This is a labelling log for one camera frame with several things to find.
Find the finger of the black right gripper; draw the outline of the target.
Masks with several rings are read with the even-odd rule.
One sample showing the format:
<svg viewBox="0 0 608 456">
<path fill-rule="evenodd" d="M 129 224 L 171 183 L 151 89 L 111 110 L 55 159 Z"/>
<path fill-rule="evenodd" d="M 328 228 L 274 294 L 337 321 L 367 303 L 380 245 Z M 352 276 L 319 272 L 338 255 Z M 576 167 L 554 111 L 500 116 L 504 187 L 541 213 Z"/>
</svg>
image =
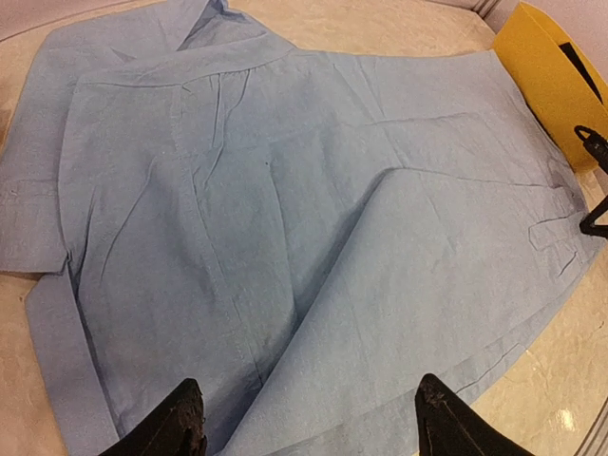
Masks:
<svg viewBox="0 0 608 456">
<path fill-rule="evenodd" d="M 606 171 L 608 167 L 607 140 L 597 131 L 583 125 L 576 125 L 574 131 L 582 141 L 585 150 L 598 162 L 599 168 Z"/>
<path fill-rule="evenodd" d="M 591 237 L 608 238 L 608 226 L 597 221 L 608 211 L 608 197 L 605 197 L 580 223 L 580 231 Z"/>
</svg>

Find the yellow plastic basket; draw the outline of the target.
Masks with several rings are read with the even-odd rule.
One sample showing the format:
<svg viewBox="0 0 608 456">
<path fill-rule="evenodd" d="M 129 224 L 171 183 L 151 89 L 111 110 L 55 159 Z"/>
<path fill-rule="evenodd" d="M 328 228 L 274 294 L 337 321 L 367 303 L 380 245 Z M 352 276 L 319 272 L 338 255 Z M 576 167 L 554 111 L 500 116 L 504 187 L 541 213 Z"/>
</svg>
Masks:
<svg viewBox="0 0 608 456">
<path fill-rule="evenodd" d="M 574 127 L 589 127 L 607 140 L 607 84 L 569 35 L 544 11 L 521 2 L 493 49 L 573 170 L 598 168 Z"/>
</svg>

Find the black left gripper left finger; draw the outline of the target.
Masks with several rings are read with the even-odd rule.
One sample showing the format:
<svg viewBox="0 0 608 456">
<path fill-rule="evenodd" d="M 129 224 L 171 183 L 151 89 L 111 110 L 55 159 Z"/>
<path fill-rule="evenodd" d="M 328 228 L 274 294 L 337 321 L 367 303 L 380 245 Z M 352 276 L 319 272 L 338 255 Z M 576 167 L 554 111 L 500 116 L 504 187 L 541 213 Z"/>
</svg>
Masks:
<svg viewBox="0 0 608 456">
<path fill-rule="evenodd" d="M 132 431 L 100 456 L 205 455 L 204 404 L 198 382 L 181 381 Z"/>
</svg>

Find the light blue long sleeve shirt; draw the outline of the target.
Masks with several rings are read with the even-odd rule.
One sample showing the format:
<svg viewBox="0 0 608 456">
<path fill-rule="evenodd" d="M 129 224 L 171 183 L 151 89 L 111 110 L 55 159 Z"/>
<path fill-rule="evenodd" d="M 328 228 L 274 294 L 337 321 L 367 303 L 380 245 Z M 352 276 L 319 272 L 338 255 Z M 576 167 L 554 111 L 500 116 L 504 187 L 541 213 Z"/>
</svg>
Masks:
<svg viewBox="0 0 608 456">
<path fill-rule="evenodd" d="M 215 455 L 410 455 L 425 373 L 472 401 L 602 243 L 495 53 L 304 50 L 223 1 L 48 35 L 1 160 L 1 267 L 72 455 L 181 380 Z"/>
</svg>

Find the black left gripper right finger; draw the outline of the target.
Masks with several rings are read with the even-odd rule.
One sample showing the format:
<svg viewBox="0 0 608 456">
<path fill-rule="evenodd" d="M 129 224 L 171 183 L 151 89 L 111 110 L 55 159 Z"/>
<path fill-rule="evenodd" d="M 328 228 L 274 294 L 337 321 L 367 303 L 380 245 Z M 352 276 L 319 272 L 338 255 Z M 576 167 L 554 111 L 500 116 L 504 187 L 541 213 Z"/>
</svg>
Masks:
<svg viewBox="0 0 608 456">
<path fill-rule="evenodd" d="M 437 376 L 423 376 L 414 398 L 421 456 L 531 456 L 467 405 Z"/>
</svg>

